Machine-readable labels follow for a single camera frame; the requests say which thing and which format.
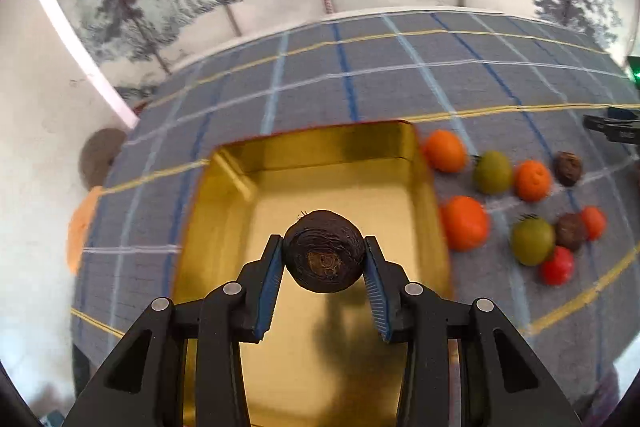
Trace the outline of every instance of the black object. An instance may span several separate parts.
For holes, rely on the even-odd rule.
[[[640,121],[636,120],[635,114],[632,113],[630,116],[633,116],[634,119],[620,120],[618,118],[603,118],[585,114],[582,117],[582,125],[585,129],[603,133],[610,142],[640,145]]]
[[[25,404],[0,363],[0,425],[42,427]]]
[[[462,427],[580,426],[542,362],[491,301],[441,299],[409,283],[400,265],[384,259],[375,237],[364,241],[374,321],[387,342],[408,343],[399,427],[449,425],[448,339],[458,340],[460,352]],[[272,235],[260,261],[204,299],[152,302],[99,367],[64,426],[182,427],[186,340],[197,338],[196,425],[250,427],[239,343],[258,343],[270,327],[284,269],[281,246],[282,238]],[[5,378],[0,389],[8,388]],[[7,425],[37,425],[19,396],[5,396],[15,413]]]
[[[91,380],[91,361],[76,344],[71,347],[71,367],[74,375],[74,391],[78,398]]]
[[[602,427],[630,427],[640,418],[640,372]]]
[[[362,275],[366,251],[360,230],[330,210],[314,210],[289,227],[282,245],[284,264],[306,290],[346,290]]]

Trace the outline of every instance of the orange tomato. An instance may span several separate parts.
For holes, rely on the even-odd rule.
[[[422,154],[431,167],[441,172],[460,172],[465,168],[466,149],[460,138],[451,131],[438,129],[422,144]]]
[[[454,196],[441,206],[440,217],[451,250],[480,247],[489,236],[489,217],[474,198]]]
[[[580,216],[587,227],[587,238],[589,241],[599,239],[607,228],[607,216],[604,215],[597,206],[585,206]]]
[[[540,201],[551,190],[551,172],[543,163],[526,160],[516,169],[515,192],[524,201]]]

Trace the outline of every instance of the gold tray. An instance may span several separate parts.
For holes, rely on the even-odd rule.
[[[200,299],[259,259],[272,233],[303,212],[332,210],[409,279],[450,297],[449,254],[433,177],[404,121],[315,128],[216,150],[194,199],[174,301]],[[194,425],[194,349],[188,349],[185,425]],[[405,346],[385,345],[362,278],[321,295],[285,270],[271,330],[241,344],[252,425],[394,425]]]

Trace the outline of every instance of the white line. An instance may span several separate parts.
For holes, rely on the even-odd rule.
[[[587,174],[585,174],[575,186],[582,187],[583,185],[590,184],[594,181],[609,176],[610,174],[615,174],[618,171],[622,171],[622,169],[625,169],[629,165],[633,165],[637,159],[637,156],[630,156],[628,159],[618,163],[615,166],[604,167],[597,171],[587,172]],[[561,185],[554,184],[551,188],[551,191],[549,192],[549,196],[559,194],[562,190],[564,190],[564,188],[562,188]],[[493,214],[495,212],[505,212],[507,210],[510,210],[511,208],[515,208],[521,203],[522,200],[520,198],[517,198],[516,196],[504,196],[499,200],[494,200],[485,204],[484,208],[489,214]]]
[[[191,78],[188,80],[188,83],[193,84],[195,82],[195,78],[198,75],[199,70],[200,68],[195,71],[195,74],[191,76]],[[145,168],[142,170],[141,176],[146,176],[153,168],[154,163],[156,162],[156,156],[158,156],[158,152],[160,151],[162,142],[164,141],[164,137],[166,136],[166,130],[168,129],[166,124],[175,118],[175,115],[178,113],[178,110],[180,109],[180,106],[182,105],[182,102],[184,101],[188,92],[188,90],[185,90],[180,93],[180,96],[178,96],[178,98],[175,100],[173,107],[165,117],[162,125],[162,127],[164,128],[164,132],[160,132],[158,134],[158,137],[156,137],[156,141],[151,145],[149,156],[146,159]],[[127,243],[129,241],[129,233],[131,232],[133,217],[135,216],[140,204],[140,199],[142,197],[142,191],[144,190],[144,188],[144,184],[139,185],[135,188],[135,192],[133,193],[133,197],[131,198],[129,209],[127,210],[127,214],[125,215],[124,223],[122,225],[122,233],[120,234],[120,247],[129,246],[127,245]],[[116,306],[118,304],[118,294],[120,293],[120,275],[122,273],[122,264],[124,263],[123,254],[117,254],[117,256],[118,258],[116,260],[116,266],[114,268],[114,283],[111,291],[111,313],[109,317],[109,325],[112,328],[114,327],[116,317]],[[109,349],[113,349],[114,345],[115,342],[110,340]]]
[[[429,14],[429,13],[474,13],[477,15],[489,15],[489,16],[498,16],[498,17],[506,17],[508,16],[504,12],[499,12],[495,10],[482,10],[479,8],[466,8],[461,6],[388,6],[385,9],[363,9],[363,10],[350,10],[346,12],[338,12],[331,15],[325,15],[321,20],[313,20],[313,21],[304,21],[299,20],[293,23],[286,23],[279,26],[272,26],[265,31],[256,32],[253,35],[242,36],[240,38],[235,38],[228,40],[226,42],[222,42],[217,46],[212,46],[209,49],[194,55],[190,55],[190,57],[185,58],[184,60],[174,64],[174,71],[179,71],[182,68],[186,68],[187,66],[192,66],[199,60],[204,60],[207,57],[212,55],[225,55],[234,50],[240,50],[246,48],[248,46],[252,46],[253,44],[257,44],[258,42],[262,42],[271,38],[274,38],[279,33],[283,31],[289,31],[290,34],[295,34],[304,30],[309,30],[312,28],[316,28],[317,26],[332,24],[332,23],[340,23],[340,22],[350,22],[350,21],[360,21],[365,19],[375,19],[382,15],[402,15],[402,14]],[[533,22],[537,24],[543,24],[546,26],[552,26],[557,28],[562,28],[562,26],[543,21],[535,18],[528,18],[524,16],[513,16],[517,19],[526,20],[528,22]],[[580,32],[570,29],[570,28],[562,28],[567,29],[573,33],[579,34]]]
[[[553,37],[544,29],[544,28],[540,28],[540,31],[543,32],[547,37],[549,37],[550,39],[552,39]],[[575,62],[577,64],[582,65],[581,61],[578,60],[578,57],[576,57],[572,51],[565,47],[562,46],[562,50],[569,55],[573,60],[575,60]],[[609,90],[609,87],[605,86],[601,81],[599,81],[595,76],[593,76],[592,71],[593,70],[588,70],[585,67],[580,67],[579,68],[580,71],[584,71],[585,73],[587,73],[591,79],[593,80],[593,82],[595,82],[600,88],[602,88],[604,90],[604,92],[607,94],[607,96],[609,97],[609,99],[611,100],[612,103],[615,103],[615,100],[613,99],[613,94],[611,93],[611,91]]]
[[[134,253],[179,253],[182,247],[180,245],[158,245],[156,247],[132,246],[132,247],[93,247],[84,248],[82,253],[95,254],[134,254]]]
[[[260,134],[271,134],[273,131],[273,121],[276,117],[276,107],[278,105],[278,94],[280,90],[280,83],[282,82],[282,74],[284,73],[284,62],[289,47],[289,32],[284,32],[280,38],[280,44],[278,46],[278,58],[273,66],[273,73],[271,74],[271,88],[270,95],[267,99],[267,103],[264,105],[264,116],[262,117],[262,123],[260,124]]]
[[[476,58],[466,58],[465,60],[452,60],[449,62],[418,62],[416,64],[403,64],[401,66],[381,66],[379,68],[367,68],[364,70],[351,71],[351,76],[358,76],[361,74],[369,74],[369,73],[385,73],[387,71],[401,71],[401,70],[417,70],[420,68],[436,68],[436,67],[446,67],[446,66],[459,66],[462,64],[490,64],[496,66],[529,66],[533,65],[538,68],[556,68],[559,70],[576,70],[576,71],[592,71],[593,73],[598,74],[607,74],[609,76],[616,76],[620,78],[626,78],[625,75],[620,74],[617,75],[615,73],[609,73],[607,71],[599,71],[599,70],[588,70],[586,68],[580,68],[578,66],[563,66],[562,64],[544,64],[544,63],[535,63],[535,62],[517,62],[517,61],[504,61],[504,60],[477,60]],[[325,73],[319,76],[309,78],[307,80],[299,80],[297,82],[291,82],[289,84],[280,85],[277,88],[277,91],[283,91],[287,89],[295,89],[297,87],[308,86],[310,84],[315,84],[317,82],[322,82],[323,80],[330,80],[332,78],[342,78],[344,76],[343,73]],[[176,120],[169,122],[166,126],[160,126],[157,129],[149,131],[146,134],[138,136],[137,138],[128,140],[124,143],[124,147],[130,147],[132,145],[136,145],[140,142],[143,142],[160,132],[164,132],[168,129],[176,127],[180,124],[186,123],[188,121],[194,120],[194,118],[199,118],[204,116],[207,113],[212,111],[216,111],[225,107],[230,107],[232,105],[236,105],[242,102],[248,102],[249,100],[253,100],[254,98],[259,98],[261,96],[267,96],[272,93],[271,89],[256,91],[251,94],[247,94],[244,96],[240,96],[239,98],[233,98],[231,100],[226,100],[225,102],[221,102],[218,105],[212,105],[210,107],[206,107],[199,111],[196,111],[191,114],[187,114],[185,116],[181,116]]]
[[[472,16],[474,17],[474,19],[476,19],[479,23],[481,23],[483,26],[485,26],[486,28],[489,28],[488,25],[484,24],[480,19],[478,19],[476,16]],[[540,31],[542,31],[543,33],[545,33],[547,36],[551,36],[549,35],[544,29],[540,28]],[[506,39],[503,39],[502,37],[498,38],[504,42],[504,44],[511,49],[511,51],[513,51],[516,55],[518,55],[519,57],[523,58],[524,60],[526,60],[526,57],[520,53],[509,41],[507,41]],[[573,58],[573,60],[575,60],[575,62],[577,64],[582,64],[580,62],[580,60],[578,60],[578,58],[572,54],[572,52],[569,49],[566,49],[564,46],[562,47],[564,49],[564,51],[571,57]],[[538,71],[538,68],[531,65],[531,70],[536,74],[536,76],[542,81],[543,84],[545,84],[545,86],[547,86],[549,89],[551,89],[554,93],[558,94],[562,100],[564,102],[567,102],[567,97],[564,94],[564,92],[558,91],[555,87],[552,87],[546,80],[546,78],[544,76],[542,76],[542,74]],[[609,97],[611,98],[611,100],[613,100],[613,97],[611,96],[611,93],[609,91],[609,89],[605,88],[591,73],[587,72],[588,75],[601,87],[603,87],[604,89],[606,89],[606,92],[609,94]],[[612,178],[612,176],[610,175],[610,169],[607,168],[607,164],[604,161],[604,158],[602,157],[602,155],[600,154],[600,151],[598,150],[598,147],[596,146],[596,144],[593,142],[593,139],[591,139],[591,135],[590,133],[588,133],[588,131],[584,128],[584,126],[582,125],[582,122],[580,121],[580,118],[575,114],[575,111],[572,109],[568,110],[569,115],[571,116],[572,120],[574,120],[579,132],[582,134],[582,136],[584,137],[584,139],[586,140],[586,142],[589,144],[589,146],[591,147],[591,152],[593,153],[593,156],[597,159],[597,161],[600,163],[600,165],[602,165],[602,170],[600,172],[602,172],[602,176],[605,177],[607,179],[607,182],[610,185],[611,191],[613,192],[613,197],[616,199],[616,203],[618,204],[618,207],[620,209],[620,214],[622,216],[622,220],[624,222],[624,226],[625,226],[625,231],[626,231],[626,235],[628,237],[629,240],[629,248],[633,248],[634,245],[636,244],[636,241],[634,239],[634,234],[633,234],[633,230],[631,229],[631,224],[629,223],[628,217],[626,215],[626,209],[625,209],[625,205],[622,201],[622,197],[620,196],[620,191],[618,190],[618,186],[616,185],[615,180]],[[636,278],[636,289],[638,291],[640,291],[640,267],[638,266],[638,263],[634,263],[634,276]]]
[[[62,11],[60,4],[58,4],[58,0],[39,1],[42,5],[42,9],[49,18],[53,29],[55,29],[60,40],[69,52],[69,55],[71,55],[76,61],[78,67],[82,70],[82,73],[84,73],[87,80],[95,87],[105,102],[109,104],[115,114],[120,117],[124,122],[124,125],[133,129],[138,123],[138,117],[104,77],[100,68],[91,58],[91,55],[89,55],[86,48],[82,45],[82,42],[80,42],[76,32],[71,27],[69,20]]]
[[[452,103],[449,101],[449,97],[442,90],[442,88],[440,87],[440,84],[431,73],[431,70],[424,64],[422,57],[420,57],[418,52],[410,44],[407,38],[400,33],[396,25],[392,22],[392,20],[389,17],[387,17],[386,15],[383,15],[382,20],[386,23],[387,26],[389,26],[389,29],[391,29],[391,31],[396,34],[396,39],[398,39],[401,46],[406,51],[407,55],[411,57],[411,60],[414,62],[414,64],[416,65],[420,64],[420,66],[418,66],[418,70],[420,71],[420,75],[422,76],[422,79],[424,80],[425,84],[429,86],[433,94],[436,96],[436,98],[438,99],[438,103],[440,103],[442,108],[451,115],[451,123],[453,127],[455,127],[456,131],[458,131],[458,134],[462,138],[462,141],[465,142],[465,145],[469,154],[477,155],[478,151],[473,145],[473,142],[471,142],[469,135],[466,133],[465,126],[462,125],[462,120],[460,119],[458,112],[455,110]]]
[[[391,30],[396,34],[396,38],[401,43],[404,50],[407,54],[412,58],[412,60],[416,63],[423,63],[422,58],[418,54],[418,52],[412,47],[411,43],[407,40],[407,38],[400,34],[398,28],[393,22],[388,19],[386,16],[382,16],[386,24],[391,28]],[[420,73],[422,73],[422,77],[424,81],[431,88],[431,91],[438,99],[438,102],[442,106],[442,108],[447,111],[451,116],[451,121],[458,135],[461,137],[462,141],[465,143],[466,149],[470,155],[478,155],[478,149],[473,144],[470,136],[466,132],[465,126],[462,123],[460,117],[457,116],[453,105],[450,103],[446,93],[440,87],[440,84],[435,79],[435,77],[431,74],[429,68],[424,65],[420,67]],[[496,210],[494,212],[496,216],[494,217],[495,227],[497,229],[498,234],[503,237],[509,237],[509,227],[507,225],[507,220],[502,211]],[[517,266],[516,261],[513,259],[513,256],[509,256],[509,260],[507,263],[509,265],[509,286],[511,289],[511,299],[514,304],[514,311],[516,314],[516,320],[518,322],[517,327],[524,327],[525,325],[530,323],[531,314],[529,312],[529,303],[527,301],[526,292],[524,289],[524,282],[522,280],[522,274],[520,273],[520,268]]]

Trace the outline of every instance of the orange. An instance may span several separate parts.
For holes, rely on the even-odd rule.
[[[102,187],[92,188],[82,203],[76,208],[69,221],[66,234],[66,265],[73,275],[78,274],[82,249],[89,234],[89,227],[94,220],[95,209],[102,194]]]
[[[599,239],[607,228],[607,216],[604,215],[597,206],[585,206],[580,216],[587,227],[587,238],[589,241]]]
[[[515,177],[515,192],[524,201],[540,201],[551,190],[551,172],[543,163],[536,160],[522,162]]]
[[[489,217],[474,198],[454,196],[440,208],[440,217],[451,250],[480,247],[489,236]]]
[[[466,149],[460,138],[451,131],[438,129],[422,144],[422,154],[431,167],[441,172],[460,172],[465,168]]]

